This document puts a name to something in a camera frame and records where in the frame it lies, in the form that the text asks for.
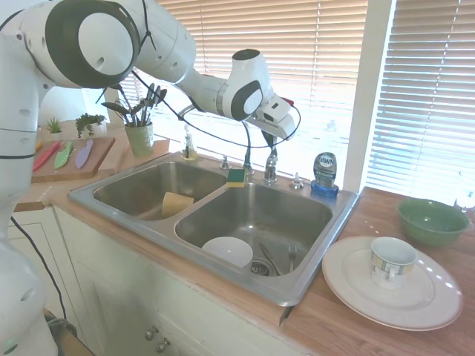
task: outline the green bowl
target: green bowl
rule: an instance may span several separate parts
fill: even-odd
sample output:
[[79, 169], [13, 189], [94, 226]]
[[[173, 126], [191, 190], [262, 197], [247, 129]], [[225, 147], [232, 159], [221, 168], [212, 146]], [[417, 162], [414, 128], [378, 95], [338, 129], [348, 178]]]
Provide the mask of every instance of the green bowl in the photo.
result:
[[399, 204], [398, 213], [409, 239], [434, 247], [452, 243], [470, 226], [461, 211], [432, 200], [405, 200]]

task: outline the green scrubber sponge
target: green scrubber sponge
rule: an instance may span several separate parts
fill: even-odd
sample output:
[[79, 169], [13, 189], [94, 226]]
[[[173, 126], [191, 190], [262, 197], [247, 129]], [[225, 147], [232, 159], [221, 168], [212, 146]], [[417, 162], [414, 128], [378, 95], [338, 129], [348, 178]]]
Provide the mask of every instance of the green scrubber sponge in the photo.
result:
[[230, 169], [227, 185], [230, 188], [244, 188], [246, 184], [246, 171], [243, 169]]

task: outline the double sink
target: double sink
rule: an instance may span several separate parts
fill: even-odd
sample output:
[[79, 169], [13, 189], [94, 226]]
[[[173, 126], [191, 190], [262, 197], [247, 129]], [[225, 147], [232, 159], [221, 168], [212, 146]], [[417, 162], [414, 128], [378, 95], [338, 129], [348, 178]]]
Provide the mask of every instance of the double sink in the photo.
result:
[[[179, 153], [168, 154], [76, 189], [69, 197], [273, 303], [298, 304], [348, 219], [356, 194], [340, 191], [336, 199], [322, 198], [308, 184], [292, 189], [291, 180], [283, 177], [264, 182], [260, 172], [244, 188], [228, 188], [227, 174], [215, 159], [201, 156], [187, 162]], [[166, 192], [194, 197], [195, 204], [164, 218]], [[201, 249], [221, 236], [250, 244], [254, 273]], [[267, 247], [283, 275], [277, 275], [259, 244]], [[297, 246], [294, 271], [289, 269], [291, 244]]]

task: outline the window blinds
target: window blinds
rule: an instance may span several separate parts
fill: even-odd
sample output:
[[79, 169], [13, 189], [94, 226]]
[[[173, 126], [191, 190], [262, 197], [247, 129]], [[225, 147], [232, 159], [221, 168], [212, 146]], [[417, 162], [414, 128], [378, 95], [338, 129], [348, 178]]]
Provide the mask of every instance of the window blinds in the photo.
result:
[[475, 167], [475, 1], [398, 0], [367, 184], [453, 204]]
[[[347, 140], [358, 75], [367, 0], [159, 0], [194, 36], [195, 68], [227, 78], [232, 55], [244, 48], [260, 50], [266, 57], [272, 86], [279, 96], [295, 101], [302, 114], [296, 137], [278, 148], [278, 169], [312, 177], [313, 160], [328, 124], [338, 128], [335, 149], [338, 177], [344, 175]], [[177, 111], [189, 100], [169, 89], [168, 102]], [[144, 96], [144, 88], [130, 76], [124, 83], [130, 97]], [[297, 121], [297, 113], [292, 112]], [[246, 144], [242, 124], [192, 112], [187, 119], [199, 128]], [[154, 115], [156, 134], [183, 138], [183, 124], [162, 106]], [[194, 131], [198, 146], [243, 159], [245, 148], [222, 143]], [[258, 129], [252, 144], [265, 145]], [[270, 150], [252, 150], [252, 161], [264, 165]]]

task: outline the white plate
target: white plate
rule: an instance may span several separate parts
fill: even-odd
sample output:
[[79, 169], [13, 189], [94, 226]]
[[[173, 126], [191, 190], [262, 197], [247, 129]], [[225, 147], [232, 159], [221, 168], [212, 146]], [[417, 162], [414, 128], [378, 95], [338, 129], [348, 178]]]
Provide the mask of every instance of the white plate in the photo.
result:
[[371, 242], [353, 237], [332, 245], [323, 260], [325, 280], [355, 312], [396, 329], [427, 331], [449, 325], [462, 310], [457, 282], [420, 251], [404, 285], [395, 291], [378, 287], [370, 275]]

